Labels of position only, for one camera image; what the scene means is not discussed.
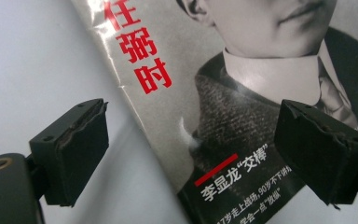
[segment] shirt collar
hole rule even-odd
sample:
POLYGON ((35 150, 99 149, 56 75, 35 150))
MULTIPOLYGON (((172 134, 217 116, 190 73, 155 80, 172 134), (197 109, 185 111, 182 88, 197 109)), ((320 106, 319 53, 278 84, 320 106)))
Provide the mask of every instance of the shirt collar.
POLYGON ((334 66, 323 41, 317 55, 283 58, 252 59, 234 56, 224 50, 229 76, 251 91, 280 104, 282 99, 316 105, 320 98, 318 56, 328 75, 343 94, 334 66))

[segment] necktie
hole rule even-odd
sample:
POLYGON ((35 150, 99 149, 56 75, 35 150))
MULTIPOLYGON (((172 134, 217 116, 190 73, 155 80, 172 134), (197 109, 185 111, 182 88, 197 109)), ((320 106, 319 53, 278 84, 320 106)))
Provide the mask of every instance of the necktie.
POLYGON ((356 116, 351 111, 351 108, 344 104, 341 94, 327 75, 320 58, 318 58, 318 63, 320 72, 319 82, 321 84, 320 103, 322 103, 324 113, 352 128, 357 128, 358 121, 356 116))

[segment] book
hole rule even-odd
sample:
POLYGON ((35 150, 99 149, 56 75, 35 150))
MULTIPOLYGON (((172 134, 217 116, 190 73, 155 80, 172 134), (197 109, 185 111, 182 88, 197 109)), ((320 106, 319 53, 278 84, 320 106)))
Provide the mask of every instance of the book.
POLYGON ((342 3, 73 4, 194 223, 265 223, 304 187, 273 134, 282 98, 329 113, 320 61, 358 130, 358 27, 342 3))

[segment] magazine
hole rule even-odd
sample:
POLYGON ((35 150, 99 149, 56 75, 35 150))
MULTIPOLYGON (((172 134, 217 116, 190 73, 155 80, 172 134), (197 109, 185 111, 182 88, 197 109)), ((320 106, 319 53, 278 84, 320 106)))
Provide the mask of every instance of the magazine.
POLYGON ((304 187, 273 142, 282 99, 358 130, 345 1, 72 2, 194 223, 265 223, 304 187))

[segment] red underline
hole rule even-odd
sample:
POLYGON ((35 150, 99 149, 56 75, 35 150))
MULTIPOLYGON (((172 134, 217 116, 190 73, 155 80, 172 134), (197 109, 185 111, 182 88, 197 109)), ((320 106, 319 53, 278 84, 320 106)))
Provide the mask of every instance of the red underline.
POLYGON ((198 179, 196 182, 194 182, 194 184, 196 185, 196 187, 203 184, 203 182, 207 181, 209 178, 214 176, 217 172, 221 171, 223 168, 228 166, 230 163, 234 162, 237 158, 238 158, 237 153, 233 154, 228 159, 226 159, 225 161, 223 161, 222 163, 220 163, 216 167, 214 167, 210 172, 203 175, 200 179, 198 179))

